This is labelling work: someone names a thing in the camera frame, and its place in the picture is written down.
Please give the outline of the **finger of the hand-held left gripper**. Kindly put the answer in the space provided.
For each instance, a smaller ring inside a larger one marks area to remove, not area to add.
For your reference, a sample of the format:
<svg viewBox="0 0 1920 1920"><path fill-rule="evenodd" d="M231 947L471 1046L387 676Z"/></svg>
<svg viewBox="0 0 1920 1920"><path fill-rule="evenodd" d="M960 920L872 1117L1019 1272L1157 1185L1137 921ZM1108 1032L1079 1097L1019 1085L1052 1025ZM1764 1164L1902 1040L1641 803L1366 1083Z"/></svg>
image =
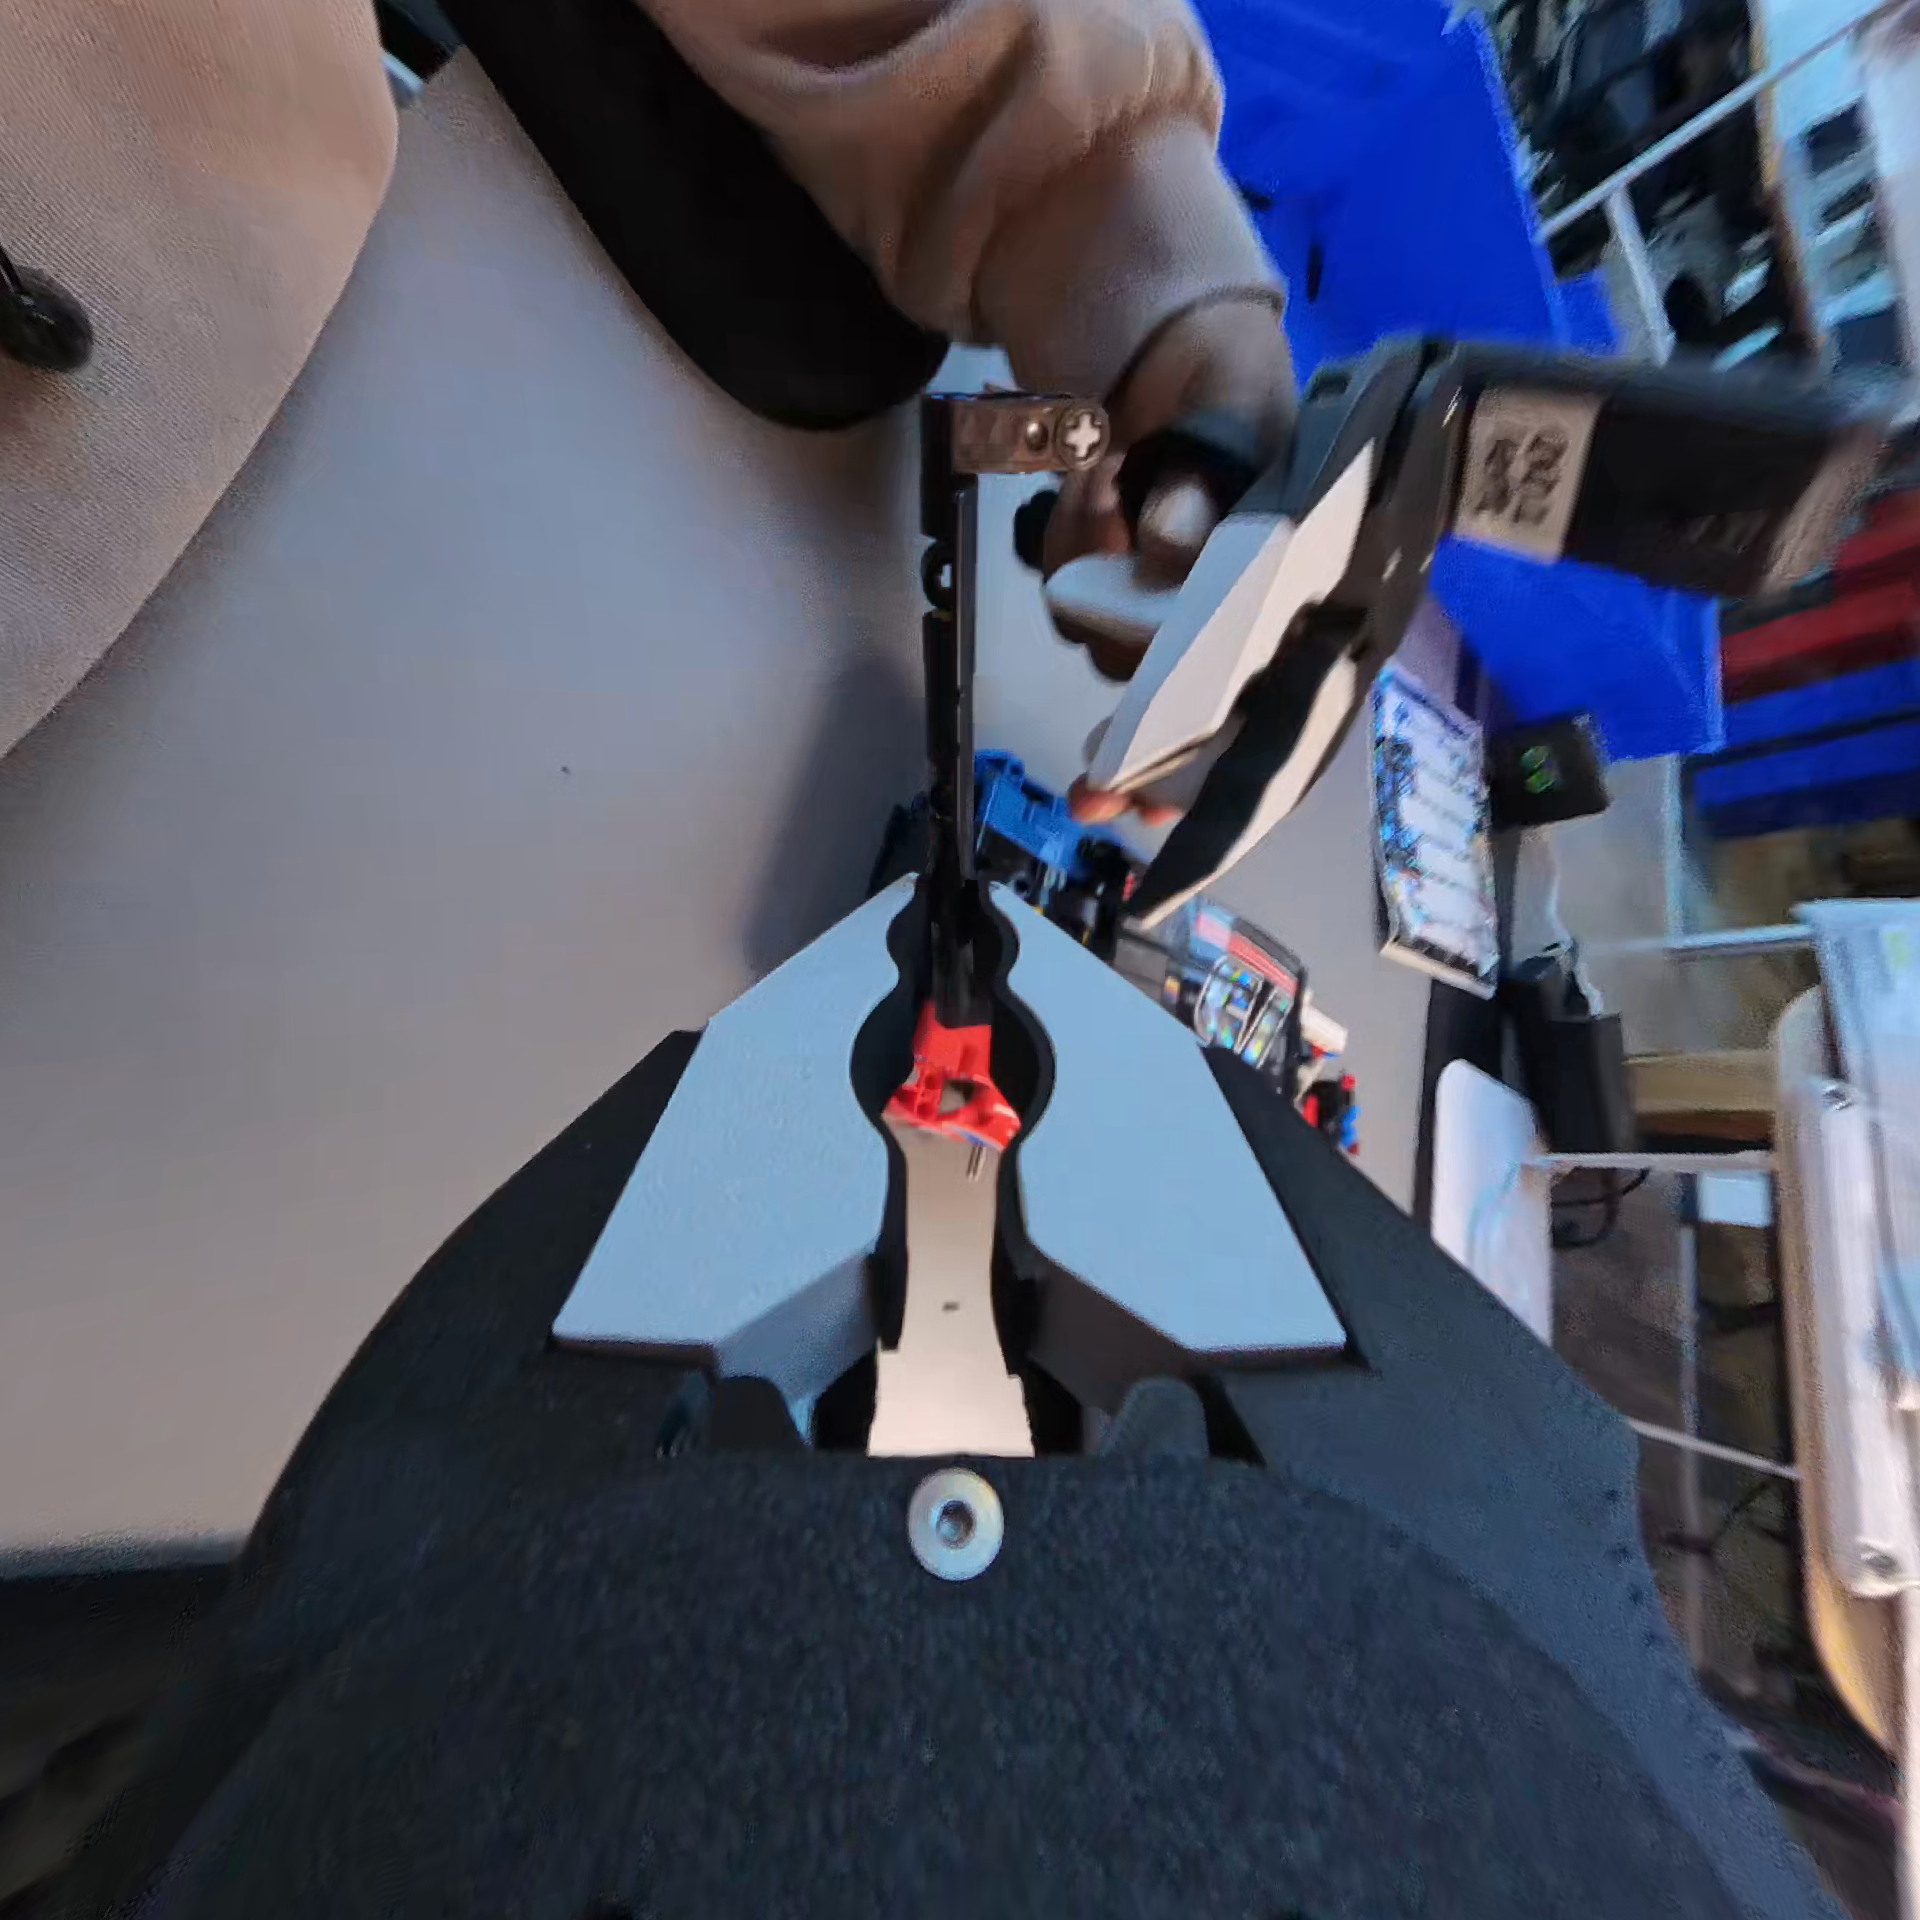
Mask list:
<svg viewBox="0 0 1920 1920"><path fill-rule="evenodd" d="M1161 923L1240 864L1331 766L1408 616L1308 609L1276 661L1237 699L1227 728L1151 787L1124 794L1177 809L1124 917Z"/></svg>
<svg viewBox="0 0 1920 1920"><path fill-rule="evenodd" d="M1363 443L1304 483L1308 504L1285 486L1267 500L1267 486L1252 486L1211 528L1179 582L1157 579L1143 560L1080 560L1080 628L1141 651L1092 740L1092 789L1151 787L1227 728L1294 618L1325 601L1347 576L1376 467L1377 446Z"/></svg>

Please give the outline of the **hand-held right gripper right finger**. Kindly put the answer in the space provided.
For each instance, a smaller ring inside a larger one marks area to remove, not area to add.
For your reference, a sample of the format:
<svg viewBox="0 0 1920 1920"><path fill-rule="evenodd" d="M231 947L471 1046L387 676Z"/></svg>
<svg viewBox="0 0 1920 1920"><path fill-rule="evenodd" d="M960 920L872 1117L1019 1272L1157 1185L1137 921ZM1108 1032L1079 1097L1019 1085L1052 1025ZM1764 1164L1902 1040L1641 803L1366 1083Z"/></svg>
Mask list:
<svg viewBox="0 0 1920 1920"><path fill-rule="evenodd" d="M991 1314L1024 1449L1143 1381L1324 1373L1348 1326L1205 1049L1006 884L980 889L998 1152Z"/></svg>

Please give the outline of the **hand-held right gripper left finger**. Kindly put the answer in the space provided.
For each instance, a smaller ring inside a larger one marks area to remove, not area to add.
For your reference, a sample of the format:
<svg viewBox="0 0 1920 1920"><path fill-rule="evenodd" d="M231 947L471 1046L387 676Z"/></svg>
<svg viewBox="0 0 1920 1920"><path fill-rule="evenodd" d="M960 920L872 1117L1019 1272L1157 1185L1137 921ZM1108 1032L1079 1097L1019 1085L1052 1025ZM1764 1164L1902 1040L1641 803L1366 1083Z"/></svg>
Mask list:
<svg viewBox="0 0 1920 1920"><path fill-rule="evenodd" d="M716 1012L551 1337L712 1386L760 1382L811 1449L862 1449L894 1147L856 1037L901 988L896 881Z"/></svg>

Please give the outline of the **lego race car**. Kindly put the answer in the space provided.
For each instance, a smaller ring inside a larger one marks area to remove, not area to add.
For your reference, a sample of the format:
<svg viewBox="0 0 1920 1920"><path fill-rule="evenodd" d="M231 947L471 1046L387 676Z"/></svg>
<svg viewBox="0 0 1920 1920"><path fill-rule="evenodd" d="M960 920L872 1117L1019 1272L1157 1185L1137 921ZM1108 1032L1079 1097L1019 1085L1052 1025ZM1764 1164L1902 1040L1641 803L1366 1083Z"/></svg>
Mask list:
<svg viewBox="0 0 1920 1920"><path fill-rule="evenodd" d="M1033 784L1006 752L973 754L975 868L1115 968L1205 1046L1254 1067L1348 1158L1360 1152L1360 1101L1341 1057L1348 1032L1312 1004L1304 963L1227 908L1192 899L1141 932L1127 908L1144 864L1108 827L1079 824L1067 801ZM868 893L913 874L927 853L927 801L896 804L880 837ZM967 1141L972 1171L1019 1130L993 1085L984 1040L958 1040L933 1016L916 1064L887 1117Z"/></svg>

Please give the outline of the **black lego beam assembly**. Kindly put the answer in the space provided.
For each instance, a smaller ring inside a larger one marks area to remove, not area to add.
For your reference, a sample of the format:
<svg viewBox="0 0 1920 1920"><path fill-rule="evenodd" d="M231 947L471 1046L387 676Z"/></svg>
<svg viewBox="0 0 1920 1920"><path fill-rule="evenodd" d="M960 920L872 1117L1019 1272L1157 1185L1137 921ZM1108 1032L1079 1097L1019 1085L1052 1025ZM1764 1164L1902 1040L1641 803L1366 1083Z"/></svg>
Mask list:
<svg viewBox="0 0 1920 1920"><path fill-rule="evenodd" d="M980 982L988 897L975 876L975 497L984 476L1064 476L1097 464L1111 425L1092 400L1025 392L919 400L919 587L925 713L927 956L911 1067L887 1117L967 1144L973 1161L1017 1141L1022 1121L991 1076L991 989Z"/></svg>

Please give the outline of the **person's left forearm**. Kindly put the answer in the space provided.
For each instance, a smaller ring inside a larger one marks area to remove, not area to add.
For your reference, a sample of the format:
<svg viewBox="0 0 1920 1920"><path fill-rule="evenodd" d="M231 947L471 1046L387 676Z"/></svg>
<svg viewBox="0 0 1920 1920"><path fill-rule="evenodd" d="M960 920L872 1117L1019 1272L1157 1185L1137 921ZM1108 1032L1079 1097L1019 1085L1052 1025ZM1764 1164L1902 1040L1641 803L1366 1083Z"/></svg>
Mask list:
<svg viewBox="0 0 1920 1920"><path fill-rule="evenodd" d="M911 323L1112 406L1240 348L1285 289L1174 2L646 2Z"/></svg>

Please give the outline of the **open lego instruction booklet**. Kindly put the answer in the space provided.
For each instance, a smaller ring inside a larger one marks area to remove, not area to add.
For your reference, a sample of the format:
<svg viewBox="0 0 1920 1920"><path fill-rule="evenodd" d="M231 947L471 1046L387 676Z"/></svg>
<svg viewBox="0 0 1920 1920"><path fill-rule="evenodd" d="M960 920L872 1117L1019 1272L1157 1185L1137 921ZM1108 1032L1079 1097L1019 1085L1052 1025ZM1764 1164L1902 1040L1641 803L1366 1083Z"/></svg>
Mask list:
<svg viewBox="0 0 1920 1920"><path fill-rule="evenodd" d="M1797 910L1816 982L1772 1034L1804 1595L1841 1705L1916 1748L1918 902Z"/></svg>

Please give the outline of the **person's left hand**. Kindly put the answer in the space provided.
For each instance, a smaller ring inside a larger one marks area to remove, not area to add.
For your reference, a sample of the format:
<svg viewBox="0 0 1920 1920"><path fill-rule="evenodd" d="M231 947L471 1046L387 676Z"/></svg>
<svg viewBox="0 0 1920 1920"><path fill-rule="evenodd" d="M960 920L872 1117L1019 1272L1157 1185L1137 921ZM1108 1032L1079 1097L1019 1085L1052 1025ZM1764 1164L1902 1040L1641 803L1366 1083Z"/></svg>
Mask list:
<svg viewBox="0 0 1920 1920"><path fill-rule="evenodd" d="M1137 563L1157 586L1173 586L1198 560L1216 512L1190 477L1169 477L1124 518L1117 469L1124 451L1190 417L1232 425L1256 467L1285 454L1296 419L1296 379L1280 312L1267 300L1201 304L1173 317L1136 356L1108 404L1111 459L1064 480L1046 523L1041 573L1080 557Z"/></svg>

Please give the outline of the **shiny sticker sheet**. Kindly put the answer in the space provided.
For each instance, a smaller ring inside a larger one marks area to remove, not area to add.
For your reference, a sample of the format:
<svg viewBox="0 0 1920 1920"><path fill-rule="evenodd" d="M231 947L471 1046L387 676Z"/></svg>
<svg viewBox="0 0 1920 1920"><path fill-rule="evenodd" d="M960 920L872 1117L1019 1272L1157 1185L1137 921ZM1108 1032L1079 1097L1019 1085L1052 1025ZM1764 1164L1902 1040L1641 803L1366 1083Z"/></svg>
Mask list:
<svg viewBox="0 0 1920 1920"><path fill-rule="evenodd" d="M1380 957L1489 1002L1501 945L1481 729L1393 664L1366 713Z"/></svg>

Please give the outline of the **small black timer device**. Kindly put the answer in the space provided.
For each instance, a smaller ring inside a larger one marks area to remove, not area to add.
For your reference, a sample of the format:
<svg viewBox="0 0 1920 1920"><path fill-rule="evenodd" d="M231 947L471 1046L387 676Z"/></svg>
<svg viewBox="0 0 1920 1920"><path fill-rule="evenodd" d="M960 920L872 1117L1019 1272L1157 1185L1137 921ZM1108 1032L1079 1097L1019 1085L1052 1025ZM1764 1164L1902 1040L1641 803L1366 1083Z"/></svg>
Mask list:
<svg viewBox="0 0 1920 1920"><path fill-rule="evenodd" d="M1504 728L1485 738L1489 827L1525 832L1601 813L1608 764L1588 713Z"/></svg>

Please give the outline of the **stack of red blue bins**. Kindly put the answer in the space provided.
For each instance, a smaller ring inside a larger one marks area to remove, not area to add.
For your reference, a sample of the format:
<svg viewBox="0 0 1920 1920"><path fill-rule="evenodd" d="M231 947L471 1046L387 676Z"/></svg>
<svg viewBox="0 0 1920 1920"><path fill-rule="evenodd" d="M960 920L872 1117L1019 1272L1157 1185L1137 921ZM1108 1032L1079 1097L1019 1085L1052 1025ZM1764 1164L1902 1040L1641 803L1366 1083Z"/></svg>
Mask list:
<svg viewBox="0 0 1920 1920"><path fill-rule="evenodd" d="M1719 842L1916 820L1918 492L1873 498L1830 565L1719 625L1721 745L1686 762Z"/></svg>

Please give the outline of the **metal storage rack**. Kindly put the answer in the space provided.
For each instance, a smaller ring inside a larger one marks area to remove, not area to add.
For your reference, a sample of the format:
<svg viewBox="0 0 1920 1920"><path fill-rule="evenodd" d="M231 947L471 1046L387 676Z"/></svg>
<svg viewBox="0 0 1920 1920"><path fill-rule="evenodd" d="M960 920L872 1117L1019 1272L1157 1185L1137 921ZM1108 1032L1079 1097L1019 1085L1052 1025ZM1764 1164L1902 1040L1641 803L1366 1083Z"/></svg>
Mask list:
<svg viewBox="0 0 1920 1920"><path fill-rule="evenodd" d="M1551 266L1629 350L1916 381L1916 2L1478 11Z"/></svg>

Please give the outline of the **person's hoodie torso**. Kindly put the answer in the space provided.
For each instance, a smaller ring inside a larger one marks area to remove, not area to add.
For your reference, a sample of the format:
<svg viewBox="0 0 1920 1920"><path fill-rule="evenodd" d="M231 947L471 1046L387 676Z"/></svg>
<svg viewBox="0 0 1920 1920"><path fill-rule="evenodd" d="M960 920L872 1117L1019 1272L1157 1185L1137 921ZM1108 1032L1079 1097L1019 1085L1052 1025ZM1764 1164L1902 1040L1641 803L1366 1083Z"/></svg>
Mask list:
<svg viewBox="0 0 1920 1920"><path fill-rule="evenodd" d="M89 329L3 372L3 754L109 654L313 353L393 178L364 2L3 6L3 237Z"/></svg>

